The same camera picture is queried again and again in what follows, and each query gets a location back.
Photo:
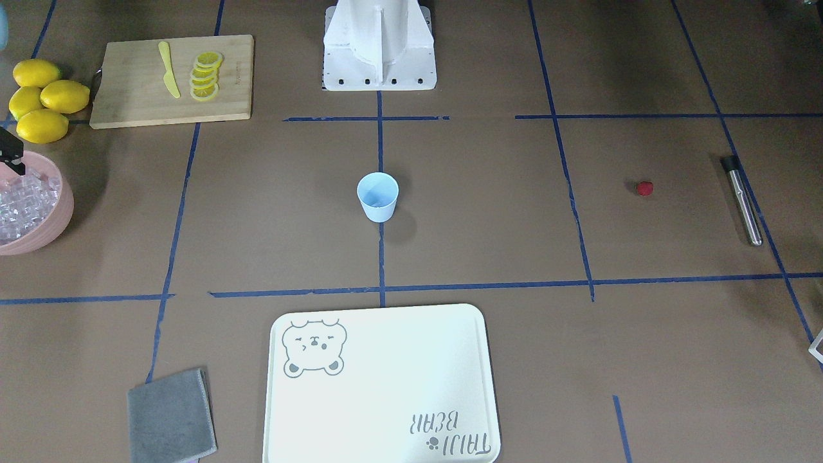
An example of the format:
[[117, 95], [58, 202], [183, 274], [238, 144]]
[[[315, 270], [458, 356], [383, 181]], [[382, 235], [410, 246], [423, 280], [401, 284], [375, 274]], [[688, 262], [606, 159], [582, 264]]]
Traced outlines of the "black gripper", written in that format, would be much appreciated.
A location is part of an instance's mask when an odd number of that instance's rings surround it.
[[1, 128], [1, 162], [18, 176], [26, 175], [26, 164], [23, 162], [24, 145], [8, 130]]

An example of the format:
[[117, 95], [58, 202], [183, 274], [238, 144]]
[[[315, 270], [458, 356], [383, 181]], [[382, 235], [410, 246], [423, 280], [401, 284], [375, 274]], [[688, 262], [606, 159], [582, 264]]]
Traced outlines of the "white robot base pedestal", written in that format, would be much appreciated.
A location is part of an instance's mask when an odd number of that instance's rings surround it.
[[431, 13], [417, 1], [338, 1], [325, 11], [323, 46], [327, 91], [436, 87]]

